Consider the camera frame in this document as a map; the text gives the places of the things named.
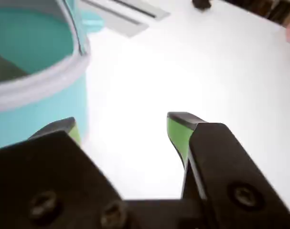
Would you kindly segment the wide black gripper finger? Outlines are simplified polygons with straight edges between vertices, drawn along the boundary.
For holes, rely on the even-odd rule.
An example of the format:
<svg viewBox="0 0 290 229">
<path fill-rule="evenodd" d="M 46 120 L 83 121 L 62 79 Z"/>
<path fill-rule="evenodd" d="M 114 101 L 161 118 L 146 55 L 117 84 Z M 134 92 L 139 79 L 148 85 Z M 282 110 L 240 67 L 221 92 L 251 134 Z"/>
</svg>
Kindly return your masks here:
<svg viewBox="0 0 290 229">
<path fill-rule="evenodd" d="M 78 136 L 69 117 L 0 148 L 0 229 L 125 227 L 125 204 Z"/>
</svg>

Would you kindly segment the slim black gripper finger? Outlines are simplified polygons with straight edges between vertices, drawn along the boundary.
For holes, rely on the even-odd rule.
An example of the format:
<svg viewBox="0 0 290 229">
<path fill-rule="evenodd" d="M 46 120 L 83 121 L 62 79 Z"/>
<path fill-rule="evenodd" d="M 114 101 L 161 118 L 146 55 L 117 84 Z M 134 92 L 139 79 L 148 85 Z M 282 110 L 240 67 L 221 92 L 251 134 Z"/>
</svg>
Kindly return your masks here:
<svg viewBox="0 0 290 229">
<path fill-rule="evenodd" d="M 182 197 L 196 197 L 210 229 L 290 229 L 290 211 L 222 123 L 168 112 L 167 134 L 185 169 Z"/>
</svg>

